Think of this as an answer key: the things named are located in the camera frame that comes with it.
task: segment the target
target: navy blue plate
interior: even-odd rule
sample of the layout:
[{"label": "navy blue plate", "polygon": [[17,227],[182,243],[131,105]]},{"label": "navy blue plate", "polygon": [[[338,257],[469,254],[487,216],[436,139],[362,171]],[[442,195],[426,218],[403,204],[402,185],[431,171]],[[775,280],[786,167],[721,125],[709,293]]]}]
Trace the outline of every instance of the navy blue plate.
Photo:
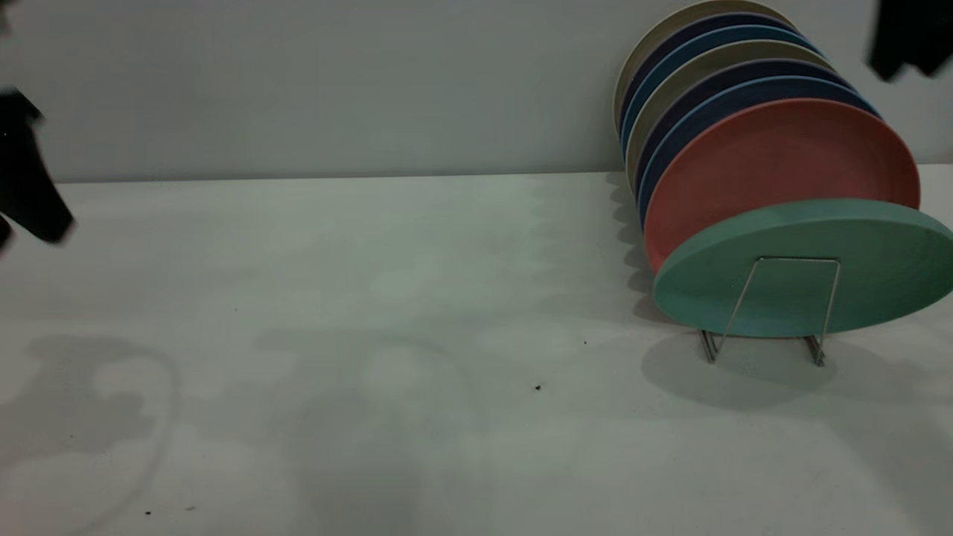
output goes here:
[{"label": "navy blue plate", "polygon": [[699,35],[665,56],[659,64],[649,72],[645,80],[639,84],[635,94],[632,96],[632,100],[627,105],[625,119],[622,121],[620,136],[622,150],[625,151],[625,148],[629,145],[629,134],[632,133],[632,124],[636,122],[636,117],[639,116],[639,110],[641,110],[642,105],[645,104],[645,101],[665,78],[703,52],[708,52],[716,47],[727,45],[728,43],[757,39],[793,43],[816,52],[817,54],[821,54],[820,51],[815,49],[813,45],[808,43],[807,40],[800,35],[792,31],[772,28],[770,26],[732,26]]},{"label": "navy blue plate", "polygon": [[695,137],[724,118],[745,109],[789,98],[823,98],[848,104],[865,112],[877,114],[866,100],[844,86],[810,76],[772,76],[744,82],[708,98],[687,113],[665,135],[659,147],[649,158],[645,175],[639,185],[639,222],[645,228],[652,193],[672,160]]},{"label": "navy blue plate", "polygon": [[689,24],[662,41],[659,47],[653,50],[652,53],[645,58],[645,61],[642,62],[642,64],[636,70],[636,73],[632,75],[632,79],[629,80],[629,85],[625,89],[625,96],[622,98],[622,106],[619,108],[621,113],[619,114],[619,117],[616,117],[616,124],[621,126],[622,118],[625,116],[625,110],[628,108],[629,102],[632,100],[632,95],[636,92],[639,84],[642,83],[642,80],[648,76],[649,72],[655,68],[655,66],[659,64],[659,61],[667,56],[669,52],[677,49],[683,43],[687,43],[688,41],[691,41],[699,35],[708,33],[709,31],[727,28],[729,26],[742,25],[770,26],[773,28],[797,32],[796,29],[774,17],[770,17],[768,15],[759,15],[757,13],[722,13],[719,15],[706,17]]},{"label": "navy blue plate", "polygon": [[738,65],[716,72],[689,88],[678,100],[672,103],[672,105],[668,107],[668,110],[661,115],[648,137],[645,138],[645,144],[639,148],[639,153],[630,156],[636,158],[639,163],[636,168],[634,181],[635,191],[639,191],[639,184],[642,174],[645,173],[645,168],[648,166],[649,156],[655,152],[655,149],[659,146],[665,135],[672,130],[672,127],[685,117],[686,114],[718,93],[744,82],[771,76],[810,76],[812,78],[834,82],[856,93],[854,88],[835,72],[819,67],[816,64],[796,59],[760,59],[739,63]]}]

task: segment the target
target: white countertop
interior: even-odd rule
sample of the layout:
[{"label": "white countertop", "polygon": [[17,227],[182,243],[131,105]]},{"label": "white countertop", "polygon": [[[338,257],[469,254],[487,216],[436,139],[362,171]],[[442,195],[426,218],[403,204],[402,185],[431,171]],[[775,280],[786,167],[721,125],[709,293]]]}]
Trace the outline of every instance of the white countertop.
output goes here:
[{"label": "white countertop", "polygon": [[948,535],[953,297],[709,365],[619,181],[63,186],[0,261],[0,534]]}]

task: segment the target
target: stack of plates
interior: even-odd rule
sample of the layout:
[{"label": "stack of plates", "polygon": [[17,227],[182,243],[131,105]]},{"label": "stack of plates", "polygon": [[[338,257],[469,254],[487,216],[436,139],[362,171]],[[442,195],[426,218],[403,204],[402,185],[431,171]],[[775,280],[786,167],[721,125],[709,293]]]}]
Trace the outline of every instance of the stack of plates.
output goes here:
[{"label": "stack of plates", "polygon": [[[953,233],[919,212],[903,141],[781,14],[716,0],[669,16],[619,74],[613,120],[659,307],[723,331],[761,257],[834,258],[829,332],[953,290]],[[759,269],[732,332],[819,333],[833,263]]]}]

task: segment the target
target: metal wire plate stand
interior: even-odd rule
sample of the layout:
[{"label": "metal wire plate stand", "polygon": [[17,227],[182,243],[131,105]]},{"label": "metal wire plate stand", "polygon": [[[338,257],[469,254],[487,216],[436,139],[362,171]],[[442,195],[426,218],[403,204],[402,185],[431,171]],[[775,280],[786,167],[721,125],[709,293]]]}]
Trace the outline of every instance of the metal wire plate stand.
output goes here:
[{"label": "metal wire plate stand", "polygon": [[708,362],[710,363],[714,363],[718,359],[721,350],[724,348],[725,340],[731,335],[731,324],[735,322],[735,317],[738,315],[739,309],[741,309],[741,304],[744,302],[744,295],[747,294],[748,287],[751,286],[751,280],[763,262],[822,262],[834,265],[834,280],[831,283],[830,297],[827,299],[827,310],[824,313],[824,326],[821,328],[821,336],[816,337],[810,335],[804,337],[804,341],[807,342],[807,347],[811,351],[811,359],[814,360],[814,364],[824,366],[824,338],[827,336],[827,324],[831,319],[831,306],[834,304],[834,297],[837,295],[837,285],[841,280],[841,262],[836,258],[759,257],[758,260],[751,265],[751,271],[748,272],[748,279],[745,280],[744,287],[741,288],[741,294],[738,296],[738,301],[735,302],[735,309],[731,312],[731,317],[728,318],[728,324],[724,326],[724,332],[718,338],[718,341],[716,341],[716,334],[703,329],[699,330],[701,345],[705,350],[705,357],[708,358]]}]

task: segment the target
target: red plate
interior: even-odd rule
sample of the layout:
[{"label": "red plate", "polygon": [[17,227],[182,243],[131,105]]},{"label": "red plate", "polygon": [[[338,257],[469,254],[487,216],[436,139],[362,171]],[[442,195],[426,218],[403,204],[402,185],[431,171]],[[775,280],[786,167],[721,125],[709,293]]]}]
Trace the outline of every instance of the red plate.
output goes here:
[{"label": "red plate", "polygon": [[853,106],[795,98],[735,113],[686,145],[662,175],[645,217],[649,263],[657,272],[685,240],[731,216],[823,197],[916,209],[920,176],[900,137]]}]

